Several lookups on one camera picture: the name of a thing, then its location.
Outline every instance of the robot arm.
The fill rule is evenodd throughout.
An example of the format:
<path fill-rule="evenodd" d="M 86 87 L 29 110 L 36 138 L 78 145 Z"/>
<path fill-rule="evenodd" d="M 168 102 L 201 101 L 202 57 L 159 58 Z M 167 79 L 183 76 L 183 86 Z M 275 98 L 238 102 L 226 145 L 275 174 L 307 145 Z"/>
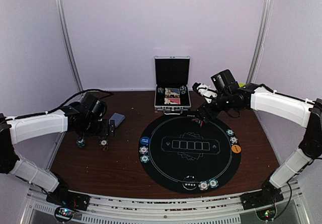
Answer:
<path fill-rule="evenodd" d="M 193 85 L 193 90 L 206 100 L 197 110 L 204 122 L 216 117 L 221 111 L 253 109 L 286 118 L 306 128 L 299 147 L 262 184 L 261 193 L 242 196 L 245 209 L 270 204 L 283 185 L 322 155 L 322 100 L 311 101 L 286 96 L 265 85 L 250 83 L 239 87 L 229 70 L 224 70 L 211 79 L 216 91 L 204 84 Z"/>
<path fill-rule="evenodd" d="M 105 140 L 114 135 L 114 124 L 103 119 L 107 105 L 104 101 L 87 94 L 81 102 L 63 106 L 52 113 L 36 116 L 4 117 L 0 114 L 0 173 L 13 174 L 54 193 L 59 203 L 69 203 L 68 185 L 50 171 L 39 168 L 14 150 L 13 145 L 24 140 L 51 133 L 75 131 L 80 139 L 98 136 Z"/>

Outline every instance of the poker mat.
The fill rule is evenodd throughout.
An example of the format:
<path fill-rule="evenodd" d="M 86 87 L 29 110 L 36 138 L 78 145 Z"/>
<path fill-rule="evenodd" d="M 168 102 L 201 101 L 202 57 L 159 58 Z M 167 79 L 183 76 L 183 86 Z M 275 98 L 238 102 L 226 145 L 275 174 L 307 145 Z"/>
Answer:
<path fill-rule="evenodd" d="M 241 158 L 234 131 L 219 119 L 203 123 L 195 112 L 153 121 L 140 138 L 138 152 L 154 181 L 186 194 L 225 185 L 237 172 Z"/>

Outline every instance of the poker chip case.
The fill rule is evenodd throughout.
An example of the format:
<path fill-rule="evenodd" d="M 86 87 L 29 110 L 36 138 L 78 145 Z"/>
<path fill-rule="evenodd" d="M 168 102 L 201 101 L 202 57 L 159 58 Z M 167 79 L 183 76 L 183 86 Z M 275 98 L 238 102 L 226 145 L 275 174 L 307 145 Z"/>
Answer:
<path fill-rule="evenodd" d="M 154 57 L 156 90 L 154 108 L 164 114 L 191 109 L 188 90 L 189 56 Z"/>

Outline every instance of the poker table layout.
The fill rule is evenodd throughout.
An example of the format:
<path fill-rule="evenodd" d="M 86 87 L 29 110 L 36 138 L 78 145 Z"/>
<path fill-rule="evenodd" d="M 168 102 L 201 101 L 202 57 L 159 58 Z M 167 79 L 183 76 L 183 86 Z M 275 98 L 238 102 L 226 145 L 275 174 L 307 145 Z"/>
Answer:
<path fill-rule="evenodd" d="M 115 92 L 105 118 L 125 120 L 102 151 L 96 137 L 78 148 L 66 133 L 51 167 L 70 190 L 128 198 L 190 198 L 260 189 L 278 167 L 251 110 L 233 119 L 224 112 L 200 127 L 194 110 L 204 100 L 190 93 L 192 112 L 165 116 L 154 110 L 154 92 Z"/>

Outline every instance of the brown tabletop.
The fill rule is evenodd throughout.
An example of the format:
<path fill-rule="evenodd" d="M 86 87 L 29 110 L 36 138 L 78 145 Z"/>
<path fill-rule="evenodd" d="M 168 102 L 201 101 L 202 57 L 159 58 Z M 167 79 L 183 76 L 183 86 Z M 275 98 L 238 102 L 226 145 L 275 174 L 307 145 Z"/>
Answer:
<path fill-rule="evenodd" d="M 198 195 L 170 191 L 144 171 L 138 156 L 138 144 L 144 129 L 161 112 L 154 110 L 154 92 L 116 92 L 107 98 L 106 118 L 117 112 L 125 115 L 109 137 L 110 149 L 99 147 L 96 137 L 86 140 L 86 147 L 78 148 L 77 135 L 65 135 L 51 170 L 58 173 L 71 190 L 90 194 L 130 198 L 190 198 Z M 192 110 L 204 100 L 191 92 Z M 218 118 L 231 127 L 242 147 L 241 163 L 234 177 L 223 187 L 203 196 L 235 194 L 260 189 L 262 182 L 278 167 L 275 154 L 253 111 L 243 110 L 238 119 L 220 113 Z"/>

